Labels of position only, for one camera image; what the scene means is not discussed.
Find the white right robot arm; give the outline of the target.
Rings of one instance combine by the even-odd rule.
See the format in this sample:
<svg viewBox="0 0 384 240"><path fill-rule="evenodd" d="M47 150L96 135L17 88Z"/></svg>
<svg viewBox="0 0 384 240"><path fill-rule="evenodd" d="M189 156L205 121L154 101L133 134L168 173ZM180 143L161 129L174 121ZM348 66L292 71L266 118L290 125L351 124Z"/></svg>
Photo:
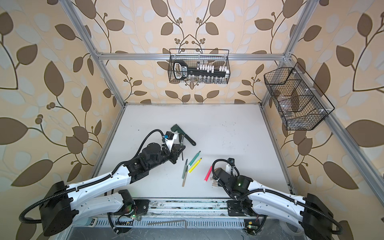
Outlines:
<svg viewBox="0 0 384 240"><path fill-rule="evenodd" d="M233 176L218 168L213 172L231 199L248 216L265 215L296 227L312 240L331 240L333 213L315 195L295 196L266 187L246 176Z"/></svg>

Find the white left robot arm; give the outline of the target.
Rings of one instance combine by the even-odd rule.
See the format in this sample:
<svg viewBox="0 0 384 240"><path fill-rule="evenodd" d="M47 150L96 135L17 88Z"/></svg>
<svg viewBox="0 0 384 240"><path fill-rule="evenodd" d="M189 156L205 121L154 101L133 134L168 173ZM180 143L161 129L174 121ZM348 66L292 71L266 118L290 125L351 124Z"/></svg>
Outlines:
<svg viewBox="0 0 384 240"><path fill-rule="evenodd" d="M149 171L169 161L176 164L185 146L150 143L131 160L119 163L104 175L77 184L65 185L60 181L51 186L39 205L43 235L56 235L73 222L104 213L121 212L130 205L129 194L121 190L111 196L105 192L137 182Z"/></svg>

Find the grey green fountain pen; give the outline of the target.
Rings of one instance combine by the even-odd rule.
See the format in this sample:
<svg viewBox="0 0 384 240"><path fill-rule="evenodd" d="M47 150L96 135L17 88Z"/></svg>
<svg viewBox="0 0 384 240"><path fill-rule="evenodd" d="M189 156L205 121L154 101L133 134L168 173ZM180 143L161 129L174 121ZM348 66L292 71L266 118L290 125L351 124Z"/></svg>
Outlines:
<svg viewBox="0 0 384 240"><path fill-rule="evenodd" d="M184 165L182 179L185 178L185 174L186 174L187 169L188 169L188 159L186 159L186 162L185 162L185 165Z"/></svg>

